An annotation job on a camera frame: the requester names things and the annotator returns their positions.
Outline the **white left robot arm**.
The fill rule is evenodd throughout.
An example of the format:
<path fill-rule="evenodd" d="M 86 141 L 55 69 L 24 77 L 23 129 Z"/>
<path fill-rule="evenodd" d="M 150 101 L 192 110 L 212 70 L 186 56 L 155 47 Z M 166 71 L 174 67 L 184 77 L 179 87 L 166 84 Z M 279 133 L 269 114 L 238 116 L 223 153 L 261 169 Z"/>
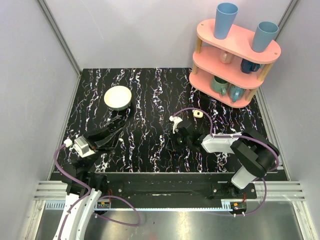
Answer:
<path fill-rule="evenodd" d="M 74 140 L 67 138 L 55 151 L 54 164 L 62 177 L 61 181 L 67 185 L 55 240 L 84 239 L 95 206 L 100 198 L 110 193 L 107 176 L 94 173 L 91 168 L 102 154 L 116 147 L 122 129 L 121 126 L 106 126 Z M 78 159 L 60 165 L 58 155 L 64 148 L 74 149 Z"/>

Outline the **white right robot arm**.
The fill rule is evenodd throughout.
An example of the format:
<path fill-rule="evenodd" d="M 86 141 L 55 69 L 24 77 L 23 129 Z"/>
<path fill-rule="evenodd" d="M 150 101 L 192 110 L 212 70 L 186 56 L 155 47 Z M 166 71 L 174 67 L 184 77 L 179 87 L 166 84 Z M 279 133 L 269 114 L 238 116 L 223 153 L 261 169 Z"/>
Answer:
<path fill-rule="evenodd" d="M 170 134 L 167 150 L 177 152 L 187 147 L 199 153 L 229 153 L 240 161 L 241 168 L 227 185 L 228 195 L 232 198 L 239 198 L 248 184 L 278 168 L 279 150 L 255 129 L 210 135 L 200 133 L 193 127 L 182 126 L 181 123 L 178 125 Z"/>

